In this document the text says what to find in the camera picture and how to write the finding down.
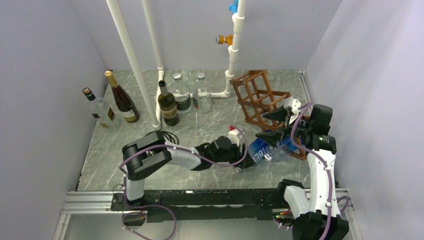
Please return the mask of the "blue label clear bottle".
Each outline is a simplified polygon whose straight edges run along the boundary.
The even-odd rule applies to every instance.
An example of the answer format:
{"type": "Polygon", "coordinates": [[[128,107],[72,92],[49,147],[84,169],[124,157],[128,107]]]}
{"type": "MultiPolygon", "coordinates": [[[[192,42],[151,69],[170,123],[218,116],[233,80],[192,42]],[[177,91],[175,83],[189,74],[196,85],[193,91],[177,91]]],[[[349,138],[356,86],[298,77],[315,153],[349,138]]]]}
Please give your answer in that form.
{"type": "MultiPolygon", "coordinates": [[[[249,146],[248,153],[255,160],[256,165],[264,164],[264,163],[277,163],[281,161],[276,161],[274,156],[274,149],[276,147],[272,147],[268,145],[262,139],[256,138],[249,146]]],[[[235,173],[240,173],[243,170],[243,167],[234,167],[235,173]]]]}

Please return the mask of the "clear glass bottle silver cap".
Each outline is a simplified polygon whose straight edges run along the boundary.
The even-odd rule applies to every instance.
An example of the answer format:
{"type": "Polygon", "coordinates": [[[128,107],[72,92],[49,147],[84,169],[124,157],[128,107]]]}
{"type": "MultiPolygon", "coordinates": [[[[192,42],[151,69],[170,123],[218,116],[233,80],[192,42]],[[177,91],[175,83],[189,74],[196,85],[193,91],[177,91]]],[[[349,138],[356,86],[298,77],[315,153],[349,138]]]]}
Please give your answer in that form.
{"type": "Polygon", "coordinates": [[[192,93],[193,106],[201,113],[208,112],[212,108],[212,91],[205,77],[203,72],[197,74],[192,93]]]}

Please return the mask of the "clear glass bottle white cap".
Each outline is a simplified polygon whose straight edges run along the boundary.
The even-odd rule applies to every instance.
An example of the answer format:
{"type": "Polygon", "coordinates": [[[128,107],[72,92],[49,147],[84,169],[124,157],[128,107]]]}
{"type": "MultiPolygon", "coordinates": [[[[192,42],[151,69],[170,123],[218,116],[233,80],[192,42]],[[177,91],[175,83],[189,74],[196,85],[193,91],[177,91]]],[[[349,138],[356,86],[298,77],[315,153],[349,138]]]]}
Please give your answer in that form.
{"type": "Polygon", "coordinates": [[[186,113],[191,109],[190,89],[183,81],[180,73],[173,75],[174,85],[172,93],[175,97],[177,110],[179,113],[186,113]]]}

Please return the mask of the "dark green wine bottle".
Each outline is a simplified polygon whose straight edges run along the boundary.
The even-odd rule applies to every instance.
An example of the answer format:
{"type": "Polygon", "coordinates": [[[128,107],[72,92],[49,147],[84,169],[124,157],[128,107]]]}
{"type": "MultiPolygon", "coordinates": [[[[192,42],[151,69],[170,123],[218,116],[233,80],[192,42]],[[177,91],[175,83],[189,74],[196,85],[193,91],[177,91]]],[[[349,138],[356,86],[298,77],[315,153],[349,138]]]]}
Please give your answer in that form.
{"type": "Polygon", "coordinates": [[[179,115],[177,110],[177,103],[174,95],[168,91],[166,82],[160,80],[158,82],[160,94],[157,98],[163,120],[166,125],[172,127],[179,123],[179,115]]]}

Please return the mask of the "dark red wine bottle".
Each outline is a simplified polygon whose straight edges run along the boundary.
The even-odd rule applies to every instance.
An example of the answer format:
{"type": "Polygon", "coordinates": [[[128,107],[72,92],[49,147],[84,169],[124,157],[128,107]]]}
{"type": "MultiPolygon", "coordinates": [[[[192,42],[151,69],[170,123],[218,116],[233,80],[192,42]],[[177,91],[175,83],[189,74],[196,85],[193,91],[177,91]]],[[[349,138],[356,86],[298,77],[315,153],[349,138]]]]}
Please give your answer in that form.
{"type": "Polygon", "coordinates": [[[128,93],[120,86],[116,80],[112,70],[106,70],[104,73],[109,85],[111,86],[112,94],[115,104],[121,112],[123,118],[128,123],[135,123],[140,119],[140,114],[133,99],[128,93]]]}

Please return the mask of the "small clear bottle black cap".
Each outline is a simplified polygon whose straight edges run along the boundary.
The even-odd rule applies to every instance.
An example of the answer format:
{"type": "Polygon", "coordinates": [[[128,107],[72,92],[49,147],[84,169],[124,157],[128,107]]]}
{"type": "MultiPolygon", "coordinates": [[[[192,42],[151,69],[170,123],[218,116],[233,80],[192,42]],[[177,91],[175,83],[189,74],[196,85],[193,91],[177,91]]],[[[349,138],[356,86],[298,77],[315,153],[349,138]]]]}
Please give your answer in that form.
{"type": "Polygon", "coordinates": [[[116,131],[119,119],[108,102],[102,97],[96,97],[89,87],[85,87],[82,92],[90,102],[90,113],[96,121],[104,129],[116,131]]]}

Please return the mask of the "clear square bottle black cap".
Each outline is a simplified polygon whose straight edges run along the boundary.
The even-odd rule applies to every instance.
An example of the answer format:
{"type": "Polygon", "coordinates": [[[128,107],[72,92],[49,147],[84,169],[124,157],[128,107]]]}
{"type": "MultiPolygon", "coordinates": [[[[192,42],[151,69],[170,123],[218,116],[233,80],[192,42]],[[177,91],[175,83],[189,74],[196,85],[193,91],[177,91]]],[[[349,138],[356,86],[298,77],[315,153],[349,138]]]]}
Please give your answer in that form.
{"type": "Polygon", "coordinates": [[[298,148],[293,145],[289,136],[277,142],[276,148],[273,151],[276,161],[282,161],[290,154],[298,154],[298,148]]]}

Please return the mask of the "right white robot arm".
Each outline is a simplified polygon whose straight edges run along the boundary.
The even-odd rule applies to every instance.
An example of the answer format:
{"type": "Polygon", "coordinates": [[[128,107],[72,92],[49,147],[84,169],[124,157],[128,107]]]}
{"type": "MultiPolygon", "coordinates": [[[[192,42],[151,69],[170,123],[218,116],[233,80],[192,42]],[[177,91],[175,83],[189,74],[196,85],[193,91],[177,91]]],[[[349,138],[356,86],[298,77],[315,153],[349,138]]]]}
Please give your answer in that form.
{"type": "Polygon", "coordinates": [[[283,180],[275,194],[276,203],[291,209],[293,220],[289,228],[294,240],[342,240],[350,230],[349,221],[342,218],[336,197],[334,168],[337,153],[336,139],[329,135],[333,109],[314,104],[308,119],[305,106],[289,104],[264,113],[264,118],[282,122],[273,131],[256,137],[275,147],[279,140],[290,137],[299,151],[307,152],[310,169],[310,197],[295,181],[283,180]]]}

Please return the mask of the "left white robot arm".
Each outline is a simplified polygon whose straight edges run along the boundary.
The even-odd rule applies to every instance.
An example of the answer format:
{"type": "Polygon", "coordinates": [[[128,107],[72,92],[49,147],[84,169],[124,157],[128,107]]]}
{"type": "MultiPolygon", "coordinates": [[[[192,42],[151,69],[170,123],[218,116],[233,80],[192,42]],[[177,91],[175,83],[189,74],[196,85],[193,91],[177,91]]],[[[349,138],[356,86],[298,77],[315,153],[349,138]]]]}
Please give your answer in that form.
{"type": "Polygon", "coordinates": [[[246,169],[256,165],[248,153],[242,134],[220,136],[212,142],[184,147],[166,136],[165,131],[153,131],[126,144],[122,149],[124,173],[124,204],[131,210],[144,203],[145,179],[165,165],[203,171],[213,165],[246,169]]]}

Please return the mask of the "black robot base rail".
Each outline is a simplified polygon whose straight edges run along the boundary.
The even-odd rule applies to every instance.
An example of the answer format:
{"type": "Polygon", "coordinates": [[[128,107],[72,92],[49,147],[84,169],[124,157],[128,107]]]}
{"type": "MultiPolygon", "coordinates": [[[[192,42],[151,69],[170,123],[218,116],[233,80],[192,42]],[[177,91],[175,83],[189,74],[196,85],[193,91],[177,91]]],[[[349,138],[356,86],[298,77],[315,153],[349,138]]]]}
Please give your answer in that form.
{"type": "Polygon", "coordinates": [[[112,196],[111,211],[139,211],[146,208],[148,223],[171,221],[169,212],[156,205],[169,208],[177,220],[256,219],[271,221],[273,214],[289,208],[284,194],[276,188],[250,189],[198,189],[198,190],[145,190],[141,200],[130,205],[124,202],[121,192],[112,196]]]}

